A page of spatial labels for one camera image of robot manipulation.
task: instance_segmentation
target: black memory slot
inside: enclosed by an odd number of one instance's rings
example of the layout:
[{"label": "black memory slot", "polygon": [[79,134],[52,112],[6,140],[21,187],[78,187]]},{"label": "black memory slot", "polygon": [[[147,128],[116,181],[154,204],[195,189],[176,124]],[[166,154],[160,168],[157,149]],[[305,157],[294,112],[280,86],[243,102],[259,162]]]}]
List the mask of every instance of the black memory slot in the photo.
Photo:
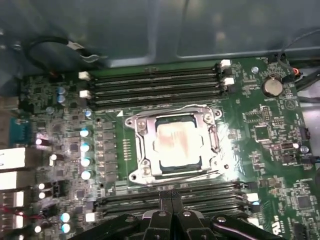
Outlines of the black memory slot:
[{"label": "black memory slot", "polygon": [[130,107],[139,107],[145,105],[160,105],[160,104],[173,104],[173,103],[187,103],[187,102],[194,102],[194,101],[205,101],[208,99],[214,98],[221,98],[221,92],[195,92],[188,95],[179,95],[179,96],[172,96],[172,95],[164,95],[157,98],[151,99],[135,99],[135,100],[123,100],[123,101],[115,101],[115,102],[95,102],[91,108],[95,111],[98,110],[105,110],[108,108],[116,109],[116,108],[130,108]]},{"label": "black memory slot", "polygon": [[[204,185],[199,186],[190,186],[185,187],[181,189],[177,189],[176,191],[180,194],[196,194],[200,191],[224,191],[224,190],[239,190],[241,182],[225,182],[225,183],[208,183]],[[154,191],[150,192],[141,192],[141,193],[133,193],[133,194],[127,194],[127,195],[118,195],[118,196],[108,196],[100,199],[98,201],[98,204],[101,206],[106,205],[108,203],[116,203],[118,201],[144,201],[145,198],[158,198],[159,197],[159,191],[155,188]]]},{"label": "black memory slot", "polygon": [[97,78],[98,83],[119,81],[119,80],[132,80],[132,79],[142,79],[142,78],[152,78],[152,77],[169,77],[172,75],[195,75],[195,74],[213,74],[216,70],[214,67],[203,67],[203,68],[189,68],[189,69],[177,69],[177,70],[167,70],[167,71],[157,71],[157,72],[141,72],[141,73],[131,73],[122,74],[117,76],[104,76]]},{"label": "black memory slot", "polygon": [[169,85],[184,85],[184,84],[204,84],[204,83],[219,83],[213,76],[203,77],[186,77],[186,78],[170,78],[170,79],[138,79],[130,82],[115,82],[112,84],[96,84],[94,86],[95,94],[98,92],[110,92],[118,90],[129,90],[139,88],[156,88]]},{"label": "black memory slot", "polygon": [[131,99],[131,98],[139,98],[139,97],[155,97],[160,95],[176,95],[176,94],[190,94],[192,92],[201,92],[202,90],[206,90],[206,92],[215,91],[217,88],[216,83],[210,84],[201,84],[201,85],[187,85],[187,86],[166,86],[165,88],[159,89],[135,89],[128,90],[126,92],[107,92],[107,96],[96,97],[95,100],[99,101],[110,101],[115,99]]}]

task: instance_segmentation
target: blue capacitor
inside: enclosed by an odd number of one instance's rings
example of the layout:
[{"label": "blue capacitor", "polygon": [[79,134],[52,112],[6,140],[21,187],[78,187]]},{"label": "blue capacitor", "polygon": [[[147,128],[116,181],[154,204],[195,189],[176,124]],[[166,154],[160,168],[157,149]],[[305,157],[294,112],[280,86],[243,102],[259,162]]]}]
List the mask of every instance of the blue capacitor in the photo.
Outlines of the blue capacitor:
[{"label": "blue capacitor", "polygon": [[89,152],[90,148],[91,148],[90,145],[84,142],[80,146],[80,151],[83,153],[86,153],[86,152]]},{"label": "blue capacitor", "polygon": [[61,226],[61,231],[64,233],[64,234],[67,234],[68,232],[70,232],[70,225],[68,223],[65,223]]},{"label": "blue capacitor", "polygon": [[60,220],[61,220],[61,222],[63,222],[63,223],[69,222],[69,220],[70,220],[70,214],[67,213],[67,212],[62,213],[61,216],[60,216]]},{"label": "blue capacitor", "polygon": [[87,109],[87,110],[85,110],[84,115],[85,115],[87,118],[90,118],[91,115],[92,115],[92,111],[91,111],[90,109]]},{"label": "blue capacitor", "polygon": [[59,86],[57,89],[56,89],[57,93],[59,95],[62,95],[62,94],[65,94],[66,93],[66,89],[63,87],[63,86]]},{"label": "blue capacitor", "polygon": [[56,98],[56,101],[58,103],[60,103],[61,105],[63,105],[65,102],[66,102],[66,97],[63,96],[63,95],[59,95],[57,98]]}]

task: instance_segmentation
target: wire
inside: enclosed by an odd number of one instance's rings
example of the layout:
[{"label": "wire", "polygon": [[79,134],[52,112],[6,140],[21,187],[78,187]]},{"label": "wire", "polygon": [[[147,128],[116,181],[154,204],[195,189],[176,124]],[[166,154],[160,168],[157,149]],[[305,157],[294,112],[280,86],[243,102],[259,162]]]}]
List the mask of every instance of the wire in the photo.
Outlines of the wire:
[{"label": "wire", "polygon": [[5,213],[8,213],[8,214],[21,216],[24,219],[43,219],[43,216],[41,216],[41,215],[30,215],[30,216],[29,215],[25,215],[22,211],[10,209],[10,208],[5,207],[3,205],[0,205],[0,210],[4,211]]},{"label": "wire", "polygon": [[53,70],[50,70],[45,64],[43,64],[41,61],[36,60],[33,56],[31,56],[31,50],[38,46],[39,44],[43,43],[57,43],[57,44],[63,44],[67,45],[68,40],[62,37],[57,37],[57,36],[42,36],[42,37],[37,37],[34,40],[24,42],[22,44],[22,49],[23,53],[34,66],[36,66],[39,69],[44,70],[45,72],[49,72],[51,75],[56,76],[56,73]]},{"label": "wire", "polygon": [[57,43],[57,44],[62,44],[66,45],[66,47],[71,48],[72,50],[76,51],[81,57],[82,60],[85,61],[86,63],[91,64],[92,66],[96,68],[102,68],[103,65],[98,62],[98,59],[100,58],[96,54],[92,54],[89,52],[85,47],[81,46],[80,44],[73,42],[69,39],[63,38],[63,37],[58,37],[58,36],[40,36],[37,37],[33,40],[29,40],[27,42],[22,43],[22,49],[23,53],[34,66],[36,66],[39,69],[44,70],[45,72],[49,72],[53,76],[57,76],[55,71],[51,70],[49,67],[47,67],[45,64],[43,64],[41,61],[36,60],[32,55],[31,55],[31,50],[38,46],[39,44],[43,43]]},{"label": "wire", "polygon": [[310,87],[311,85],[315,84],[317,81],[320,80],[320,69],[316,70],[315,72],[303,77],[301,80],[295,83],[296,90],[298,92]]},{"label": "wire", "polygon": [[293,44],[295,44],[296,42],[298,42],[299,40],[301,39],[304,39],[308,36],[311,36],[313,34],[316,34],[316,33],[320,33],[320,28],[316,29],[316,30],[313,30],[313,31],[310,31],[310,32],[307,32],[307,33],[304,33],[302,34],[301,36],[298,36],[296,37],[294,40],[292,40],[291,42],[289,42],[287,45],[283,45],[282,49],[279,51],[279,53],[277,54],[276,56],[276,60],[277,62],[284,68],[286,69],[289,69],[291,71],[293,71],[293,67],[284,63],[283,61],[281,61],[281,56],[285,53],[286,49],[291,47]]},{"label": "wire", "polygon": [[320,97],[299,96],[300,103],[320,104]]}]

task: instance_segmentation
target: chip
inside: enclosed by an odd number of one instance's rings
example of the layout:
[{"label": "chip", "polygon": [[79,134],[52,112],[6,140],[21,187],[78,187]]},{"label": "chip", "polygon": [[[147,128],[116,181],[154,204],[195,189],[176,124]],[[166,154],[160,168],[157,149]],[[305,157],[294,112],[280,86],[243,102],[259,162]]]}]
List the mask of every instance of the chip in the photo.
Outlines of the chip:
[{"label": "chip", "polygon": [[299,196],[297,201],[299,209],[309,209],[312,207],[312,203],[308,196]]},{"label": "chip", "polygon": [[76,206],[74,208],[74,213],[75,214],[82,214],[84,212],[84,208],[82,206]]},{"label": "chip", "polygon": [[103,133],[103,140],[111,140],[114,139],[115,135],[113,132],[104,132]]},{"label": "chip", "polygon": [[114,128],[114,124],[112,122],[104,122],[102,124],[102,128],[103,129],[113,129]]},{"label": "chip", "polygon": [[254,130],[255,130],[255,140],[257,142],[265,142],[270,140],[268,126],[266,125],[255,126]]},{"label": "chip", "polygon": [[165,168],[197,164],[202,145],[202,138],[192,121],[170,122],[157,127],[154,150]]},{"label": "chip", "polygon": [[69,149],[70,149],[71,152],[78,152],[79,151],[79,146],[78,146],[77,143],[72,143],[72,144],[70,144]]},{"label": "chip", "polygon": [[63,177],[64,176],[64,171],[63,170],[58,170],[58,171],[56,171],[55,175],[57,177]]},{"label": "chip", "polygon": [[115,149],[115,143],[114,142],[106,142],[103,145],[104,150],[113,150]]},{"label": "chip", "polygon": [[110,152],[110,153],[104,154],[104,160],[106,162],[114,162],[114,161],[116,161],[116,158],[117,158],[117,156],[115,153]]},{"label": "chip", "polygon": [[56,125],[54,125],[53,126],[53,128],[52,128],[52,131],[53,132],[61,132],[61,125],[60,124],[56,124]]},{"label": "chip", "polygon": [[82,199],[85,197],[85,190],[76,191],[75,195],[78,199]]}]

